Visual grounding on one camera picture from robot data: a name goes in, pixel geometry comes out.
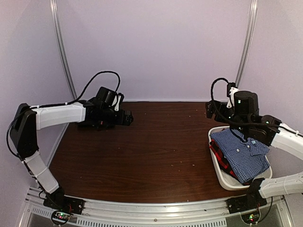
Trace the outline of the white plastic bin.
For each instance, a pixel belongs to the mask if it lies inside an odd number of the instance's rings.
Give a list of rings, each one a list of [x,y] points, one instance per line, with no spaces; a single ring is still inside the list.
[[[208,132],[211,158],[220,185],[229,191],[245,190],[257,178],[271,178],[269,147],[255,139],[244,139],[228,126]]]

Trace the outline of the black pinstriped long sleeve shirt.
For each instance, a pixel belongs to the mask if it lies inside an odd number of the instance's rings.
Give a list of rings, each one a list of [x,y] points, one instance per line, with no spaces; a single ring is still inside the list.
[[[106,121],[84,121],[77,123],[78,128],[80,129],[95,129],[95,130],[103,130],[103,129],[112,129],[115,127],[114,124]]]

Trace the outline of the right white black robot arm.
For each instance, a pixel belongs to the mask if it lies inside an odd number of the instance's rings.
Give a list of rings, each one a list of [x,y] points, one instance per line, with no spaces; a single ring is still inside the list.
[[[249,138],[266,147],[275,147],[303,158],[303,136],[293,131],[288,125],[271,115],[259,115],[258,96],[250,91],[240,91],[232,87],[228,95],[229,101],[219,102],[212,99],[205,104],[207,118],[215,118],[218,122],[229,124],[243,137],[232,134],[230,141],[237,138],[247,143]],[[303,174],[301,172],[279,178],[257,178],[252,181],[243,197],[246,208],[254,208],[261,198],[300,193],[303,191]]]

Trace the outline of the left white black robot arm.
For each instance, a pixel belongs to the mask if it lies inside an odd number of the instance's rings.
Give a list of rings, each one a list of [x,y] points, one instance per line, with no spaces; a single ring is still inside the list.
[[[7,139],[17,150],[16,156],[42,187],[46,202],[58,210],[68,206],[64,190],[42,160],[37,143],[37,131],[51,126],[78,123],[81,126],[114,127],[129,126],[134,120],[130,111],[120,108],[124,95],[101,87],[90,100],[75,100],[69,103],[29,106],[19,105],[10,124]]]

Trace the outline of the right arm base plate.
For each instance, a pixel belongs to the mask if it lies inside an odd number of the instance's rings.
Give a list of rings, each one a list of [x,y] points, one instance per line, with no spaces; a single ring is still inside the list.
[[[258,209],[260,206],[267,205],[267,200],[255,195],[243,195],[229,198],[227,207],[230,214]]]

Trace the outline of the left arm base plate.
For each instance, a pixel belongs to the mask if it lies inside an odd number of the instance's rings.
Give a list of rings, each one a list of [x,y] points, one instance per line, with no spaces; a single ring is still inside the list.
[[[47,196],[43,205],[55,210],[63,211],[71,214],[82,214],[84,200],[77,199],[65,195]]]

